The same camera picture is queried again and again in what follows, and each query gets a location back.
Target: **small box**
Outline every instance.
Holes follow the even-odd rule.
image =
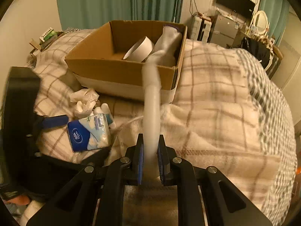
[[[40,42],[45,42],[49,40],[53,35],[57,34],[53,28],[49,27],[47,31],[43,33],[43,35],[40,36]]]
[[[82,86],[104,94],[143,101],[143,63],[123,60],[123,57],[144,36],[155,44],[165,25],[172,25],[183,34],[182,42],[175,52],[177,65],[157,66],[162,86],[161,103],[171,103],[184,56],[187,27],[183,24],[147,20],[110,21],[73,48],[66,55],[65,61]]]

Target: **blue tissue package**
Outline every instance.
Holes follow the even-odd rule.
[[[71,121],[67,127],[74,152],[109,146],[109,127],[104,114]]]

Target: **white mirror frame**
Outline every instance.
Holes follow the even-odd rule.
[[[256,18],[257,18],[257,16],[259,16],[259,15],[262,15],[262,16],[264,17],[264,19],[265,19],[265,29],[264,29],[263,31],[258,31],[257,34],[263,35],[263,34],[266,33],[267,28],[268,28],[268,17],[267,17],[266,13],[265,13],[263,10],[259,10],[257,13],[254,14],[254,16],[253,16],[253,18],[252,18],[252,20],[251,20],[250,25],[256,26],[256,25],[255,25],[255,23],[256,23]]]

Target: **wall-mounted tv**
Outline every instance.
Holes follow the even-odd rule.
[[[255,7],[255,3],[251,0],[216,0],[216,3],[241,14],[246,19],[252,18]]]

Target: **plaid blanket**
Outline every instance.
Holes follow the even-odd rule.
[[[91,30],[68,33],[38,56],[35,72],[42,79],[35,106],[38,114],[67,114],[70,120],[74,118],[69,94],[81,86],[69,72],[64,57],[90,33]],[[295,144],[287,134],[293,125],[290,114],[285,116],[287,125],[282,126],[282,133],[274,130],[275,121],[266,121],[268,118],[264,116],[271,115],[271,108],[278,102],[263,111],[261,104],[267,99],[258,101],[258,96],[251,97],[249,76],[253,69],[247,64],[258,62],[241,49],[226,50],[187,40],[174,102],[161,108],[161,132],[166,144],[193,165],[215,165],[278,225],[287,213],[294,180],[292,161],[296,155],[291,151]],[[254,86],[262,87],[258,82]],[[118,126],[112,132],[114,143],[106,161],[109,164],[123,156],[127,147],[136,144],[137,135],[142,132],[143,104],[105,95],[100,96],[100,101],[108,103]],[[285,101],[280,104],[282,110],[287,108]],[[281,123],[284,112],[273,115]],[[271,133],[277,136],[276,142],[264,138]],[[66,128],[43,133],[39,148],[44,154],[76,163],[95,152],[73,153]],[[156,182],[127,186],[124,224],[141,225],[148,221],[149,225],[177,225],[176,201],[176,188],[164,188]],[[40,206],[32,202],[21,218],[21,225]]]

